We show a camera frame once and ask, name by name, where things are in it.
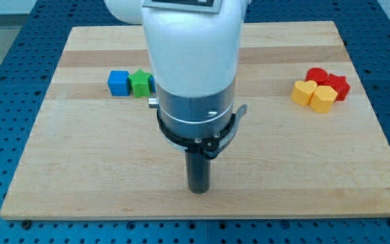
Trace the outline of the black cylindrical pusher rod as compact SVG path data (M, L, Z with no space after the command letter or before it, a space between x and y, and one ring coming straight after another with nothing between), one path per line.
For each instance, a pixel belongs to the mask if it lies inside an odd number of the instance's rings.
M204 155L186 152L188 188L195 194L205 193L210 187L211 161Z

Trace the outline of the silver flange with black clamp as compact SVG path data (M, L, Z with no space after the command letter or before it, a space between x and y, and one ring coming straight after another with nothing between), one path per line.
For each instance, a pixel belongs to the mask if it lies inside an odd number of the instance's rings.
M234 139L248 105L233 111L234 83L211 95L183 97L155 85L158 126L168 143L184 153L198 153L214 159Z

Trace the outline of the blue block behind arm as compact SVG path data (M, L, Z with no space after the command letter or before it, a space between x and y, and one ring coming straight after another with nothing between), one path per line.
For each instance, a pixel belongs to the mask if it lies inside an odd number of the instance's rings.
M155 88L154 77L153 77L153 76L150 76L150 78L149 78L148 80L149 80L150 91L151 91L152 93L155 93L155 92L156 92L156 88Z

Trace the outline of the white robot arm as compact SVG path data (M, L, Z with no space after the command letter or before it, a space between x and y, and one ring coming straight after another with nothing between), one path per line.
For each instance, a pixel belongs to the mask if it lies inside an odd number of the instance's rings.
M144 29L156 95L148 102L184 152L188 188L210 186L211 161L233 140L247 105L234 107L243 0L107 0L118 20Z

